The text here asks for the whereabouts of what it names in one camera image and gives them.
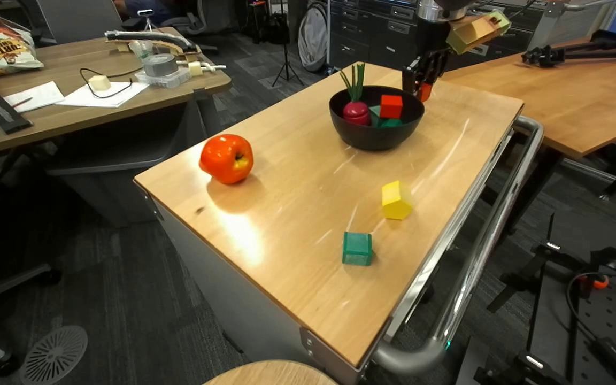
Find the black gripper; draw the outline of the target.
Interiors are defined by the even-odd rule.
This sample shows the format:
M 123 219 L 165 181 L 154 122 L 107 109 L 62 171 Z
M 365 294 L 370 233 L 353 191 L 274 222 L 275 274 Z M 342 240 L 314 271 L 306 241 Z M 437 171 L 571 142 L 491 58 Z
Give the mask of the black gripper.
M 437 80 L 444 72 L 447 59 L 447 46 L 417 54 L 406 65 L 406 72 L 410 72 L 417 80 Z

